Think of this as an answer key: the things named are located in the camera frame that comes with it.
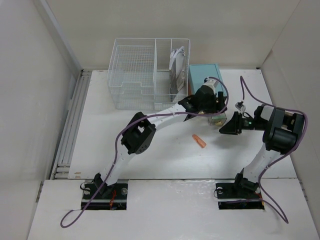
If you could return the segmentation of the clear drawer gold knob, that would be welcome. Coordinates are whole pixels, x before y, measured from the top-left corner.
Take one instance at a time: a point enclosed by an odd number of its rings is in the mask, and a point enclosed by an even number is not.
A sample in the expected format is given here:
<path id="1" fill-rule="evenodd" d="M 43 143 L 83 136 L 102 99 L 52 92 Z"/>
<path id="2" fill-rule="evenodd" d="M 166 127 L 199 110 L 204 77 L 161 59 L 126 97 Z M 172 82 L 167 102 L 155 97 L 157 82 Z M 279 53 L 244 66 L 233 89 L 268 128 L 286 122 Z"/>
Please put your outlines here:
<path id="1" fill-rule="evenodd" d="M 225 113 L 220 113 L 215 116 L 208 117 L 208 123 L 210 126 L 223 126 L 225 122 L 227 121 L 227 116 Z"/>

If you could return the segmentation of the orange translucent case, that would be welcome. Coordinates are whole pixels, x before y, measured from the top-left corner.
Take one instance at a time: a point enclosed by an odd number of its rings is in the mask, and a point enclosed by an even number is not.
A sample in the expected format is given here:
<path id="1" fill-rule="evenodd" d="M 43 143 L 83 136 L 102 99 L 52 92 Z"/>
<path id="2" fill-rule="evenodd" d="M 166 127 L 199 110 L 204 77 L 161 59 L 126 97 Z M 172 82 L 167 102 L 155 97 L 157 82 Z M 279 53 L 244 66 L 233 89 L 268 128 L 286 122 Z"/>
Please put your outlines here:
<path id="1" fill-rule="evenodd" d="M 193 134 L 192 138 L 201 148 L 205 148 L 207 146 L 207 144 L 198 135 Z"/>

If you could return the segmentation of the grey setup guide booklet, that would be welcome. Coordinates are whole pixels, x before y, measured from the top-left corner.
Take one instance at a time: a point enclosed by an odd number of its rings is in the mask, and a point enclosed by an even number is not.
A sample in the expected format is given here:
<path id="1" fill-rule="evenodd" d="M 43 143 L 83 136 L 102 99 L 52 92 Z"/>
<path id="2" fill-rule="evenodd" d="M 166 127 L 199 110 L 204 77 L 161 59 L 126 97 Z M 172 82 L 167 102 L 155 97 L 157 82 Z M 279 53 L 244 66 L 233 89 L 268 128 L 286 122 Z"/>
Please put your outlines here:
<path id="1" fill-rule="evenodd" d="M 183 88 L 185 83 L 184 77 L 184 61 L 185 61 L 185 47 L 181 46 L 176 48 L 170 53 L 169 60 L 169 80 L 170 80 L 170 89 L 169 89 L 169 100 L 174 101 L 177 94 Z"/>

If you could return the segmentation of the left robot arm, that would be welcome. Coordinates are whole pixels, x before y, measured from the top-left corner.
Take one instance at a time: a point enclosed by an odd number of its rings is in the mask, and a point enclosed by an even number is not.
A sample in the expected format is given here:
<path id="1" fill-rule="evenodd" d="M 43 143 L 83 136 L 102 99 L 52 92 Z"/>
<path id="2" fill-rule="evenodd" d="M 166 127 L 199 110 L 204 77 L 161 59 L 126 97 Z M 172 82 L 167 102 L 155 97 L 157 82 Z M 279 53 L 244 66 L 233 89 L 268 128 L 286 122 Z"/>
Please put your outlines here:
<path id="1" fill-rule="evenodd" d="M 150 147 L 156 132 L 194 117 L 211 117 L 223 113 L 227 109 L 228 100 L 228 92 L 215 92 L 213 86 L 204 84 L 195 94 L 183 98 L 165 110 L 149 115 L 136 113 L 115 139 L 112 165 L 94 176 L 94 192 L 100 198 L 109 197 L 123 168 L 133 157 Z"/>

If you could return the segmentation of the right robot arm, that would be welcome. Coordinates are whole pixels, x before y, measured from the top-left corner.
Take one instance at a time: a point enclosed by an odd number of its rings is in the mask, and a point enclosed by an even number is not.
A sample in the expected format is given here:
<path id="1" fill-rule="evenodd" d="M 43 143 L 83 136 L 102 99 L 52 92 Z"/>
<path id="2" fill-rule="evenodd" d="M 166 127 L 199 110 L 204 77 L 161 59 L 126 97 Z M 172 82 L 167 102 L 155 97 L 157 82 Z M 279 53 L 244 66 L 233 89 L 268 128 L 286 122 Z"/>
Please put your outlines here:
<path id="1" fill-rule="evenodd" d="M 243 130 L 263 131 L 262 147 L 252 162 L 237 173 L 231 184 L 237 197 L 255 192 L 259 176 L 276 159 L 287 154 L 302 136 L 306 118 L 301 113 L 291 113 L 279 107 L 260 105 L 253 117 L 235 112 L 220 130 L 221 134 L 239 135 Z"/>

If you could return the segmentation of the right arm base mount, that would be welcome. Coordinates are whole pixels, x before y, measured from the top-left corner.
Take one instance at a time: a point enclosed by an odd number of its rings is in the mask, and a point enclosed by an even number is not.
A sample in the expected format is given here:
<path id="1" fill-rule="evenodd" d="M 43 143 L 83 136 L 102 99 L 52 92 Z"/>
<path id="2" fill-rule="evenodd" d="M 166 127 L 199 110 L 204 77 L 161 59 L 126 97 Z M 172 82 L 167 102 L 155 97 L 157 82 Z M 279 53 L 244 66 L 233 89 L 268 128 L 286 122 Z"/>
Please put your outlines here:
<path id="1" fill-rule="evenodd" d="M 234 180 L 215 182 L 214 196 L 219 210 L 264 210 L 257 182 L 251 182 L 238 173 Z"/>

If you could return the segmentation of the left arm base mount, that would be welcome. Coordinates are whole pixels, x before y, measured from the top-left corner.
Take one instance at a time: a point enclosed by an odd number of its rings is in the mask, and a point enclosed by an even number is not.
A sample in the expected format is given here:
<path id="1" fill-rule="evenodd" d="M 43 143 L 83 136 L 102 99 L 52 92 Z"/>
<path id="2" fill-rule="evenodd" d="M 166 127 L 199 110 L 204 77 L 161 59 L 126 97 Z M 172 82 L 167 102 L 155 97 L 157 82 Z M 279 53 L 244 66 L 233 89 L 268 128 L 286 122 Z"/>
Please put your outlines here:
<path id="1" fill-rule="evenodd" d="M 81 209 L 86 210 L 106 210 L 106 211 L 122 211 L 127 209 L 128 197 L 128 180 L 119 180 L 117 183 L 103 189 L 103 193 L 97 193 L 94 199 L 85 208 L 91 197 L 97 190 L 93 181 L 85 181 L 80 184 L 82 190 Z"/>

